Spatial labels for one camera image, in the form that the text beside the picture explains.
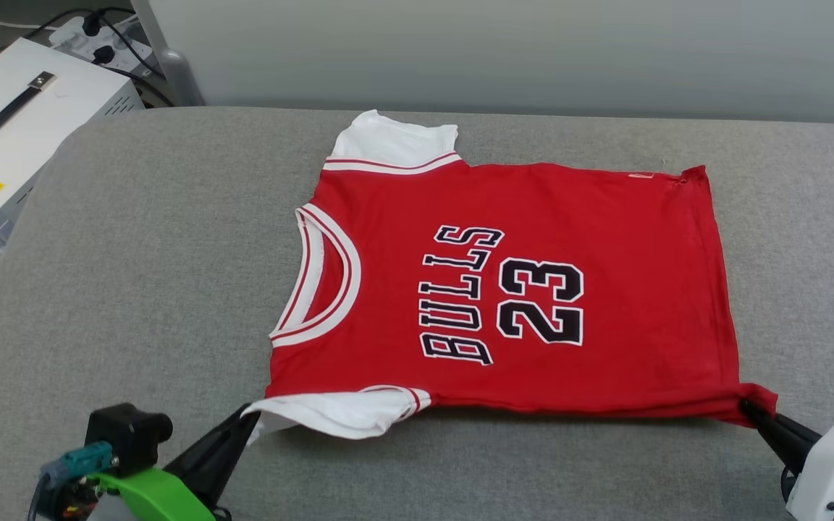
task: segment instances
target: number 23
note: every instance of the number 23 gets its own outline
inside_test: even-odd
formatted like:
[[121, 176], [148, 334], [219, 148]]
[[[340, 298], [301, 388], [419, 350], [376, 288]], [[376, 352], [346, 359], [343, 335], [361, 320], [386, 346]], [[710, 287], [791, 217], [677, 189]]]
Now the number 23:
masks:
[[[527, 281], [520, 280], [527, 274]], [[527, 284], [553, 287], [555, 302], [571, 303], [584, 294], [584, 277], [571, 264], [546, 263], [527, 258], [507, 257], [500, 264], [500, 289], [508, 295], [526, 296]], [[497, 329], [508, 339], [522, 339], [524, 324], [520, 317], [546, 343], [581, 345], [584, 332], [584, 311], [581, 308], [553, 305], [552, 320], [539, 304], [528, 300], [510, 299], [497, 304]]]

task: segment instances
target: white stripe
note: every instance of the white stripe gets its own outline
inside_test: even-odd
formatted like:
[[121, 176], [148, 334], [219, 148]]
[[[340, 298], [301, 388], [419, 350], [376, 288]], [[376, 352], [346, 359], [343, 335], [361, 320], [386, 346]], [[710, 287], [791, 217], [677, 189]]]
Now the white stripe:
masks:
[[437, 161], [431, 162], [430, 164], [417, 169], [403, 169], [390, 165], [370, 165], [367, 163], [357, 163], [354, 161], [337, 161], [324, 163], [324, 169], [328, 169], [329, 171], [342, 171], [342, 169], [347, 169], [348, 171], [371, 171], [375, 174], [417, 175], [426, 174], [428, 171], [431, 171], [432, 169], [437, 169], [443, 165], [448, 165], [456, 161], [461, 161], [461, 159], [462, 158], [460, 158], [458, 154], [453, 154], [451, 156], [437, 159]]
[[[304, 322], [304, 317], [308, 315], [314, 295], [317, 293], [317, 286], [321, 283], [321, 273], [324, 271], [324, 233], [317, 227], [309, 225], [307, 218], [300, 211], [295, 211], [295, 216], [298, 217], [298, 231], [302, 237], [301, 268], [298, 270], [298, 280], [295, 281], [291, 299], [285, 305], [282, 317], [276, 324], [276, 330], [272, 331], [271, 335]], [[305, 274], [305, 267], [308, 268], [307, 274]], [[292, 312], [285, 317], [289, 309]]]
[[426, 390], [423, 389], [409, 389], [413, 390], [414, 393], [417, 395], [417, 398], [420, 399], [420, 407], [417, 408], [418, 411], [423, 411], [424, 409], [430, 406], [430, 393], [426, 392]]
[[[337, 327], [337, 324], [342, 322], [345, 316], [347, 316], [347, 313], [350, 312], [350, 308], [356, 301], [358, 288], [360, 288], [362, 267], [360, 264], [360, 258], [358, 258], [358, 251], [356, 250], [352, 240], [350, 240], [350, 237], [344, 233], [343, 229], [340, 228], [336, 221], [324, 213], [324, 211], [320, 208], [317, 208], [314, 204], [305, 204], [301, 208], [310, 212], [311, 215], [320, 219], [321, 222], [324, 222], [325, 229], [322, 231], [324, 232], [324, 235], [327, 236], [328, 240], [333, 243], [334, 247], [337, 248], [337, 252], [343, 260], [343, 281], [340, 284], [337, 297], [326, 310], [322, 311], [311, 320], [299, 323], [297, 326], [287, 327], [286, 329], [282, 329], [281, 331], [271, 334], [271, 336], [275, 336], [275, 334], [298, 331], [295, 334], [287, 334], [287, 336], [273, 339], [273, 347], [290, 346], [306, 342], [311, 339], [317, 339], [318, 336], [321, 336], [334, 327]], [[318, 228], [321, 226], [314, 220], [308, 220], [308, 224], [317, 226]], [[333, 235], [327, 233], [327, 230], [333, 232], [334, 235], [337, 235], [337, 238], [334, 239]], [[312, 323], [318, 324], [317, 326], [310, 327]]]

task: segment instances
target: gray table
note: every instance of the gray table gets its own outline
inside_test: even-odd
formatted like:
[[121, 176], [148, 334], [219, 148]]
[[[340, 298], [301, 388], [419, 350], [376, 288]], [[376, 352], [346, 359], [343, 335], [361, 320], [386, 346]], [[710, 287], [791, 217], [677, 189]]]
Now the gray table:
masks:
[[[268, 381], [266, 334], [311, 195], [350, 112], [159, 109], [67, 139], [0, 261], [0, 519], [90, 411], [168, 413], [168, 461]], [[392, 114], [460, 125], [470, 163], [708, 165], [742, 378], [834, 422], [834, 125]], [[252, 445], [222, 505], [245, 519], [785, 517], [778, 459], [702, 420], [431, 410], [368, 441], [290, 429]]]

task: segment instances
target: bulls jersey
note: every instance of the bulls jersey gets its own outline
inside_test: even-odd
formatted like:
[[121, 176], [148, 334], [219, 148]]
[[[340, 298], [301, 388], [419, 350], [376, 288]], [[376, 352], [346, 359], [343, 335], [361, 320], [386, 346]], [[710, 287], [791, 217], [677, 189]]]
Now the bulls jersey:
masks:
[[348, 438], [428, 406], [774, 411], [738, 381], [704, 167], [473, 167], [455, 138], [374, 111], [339, 136], [297, 211], [300, 273], [255, 410]]

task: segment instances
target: gray wall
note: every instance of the gray wall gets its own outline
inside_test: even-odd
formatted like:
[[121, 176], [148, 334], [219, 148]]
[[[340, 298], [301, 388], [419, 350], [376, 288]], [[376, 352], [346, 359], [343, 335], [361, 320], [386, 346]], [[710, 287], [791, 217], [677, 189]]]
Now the gray wall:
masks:
[[148, 5], [209, 105], [834, 122], [834, 0]]

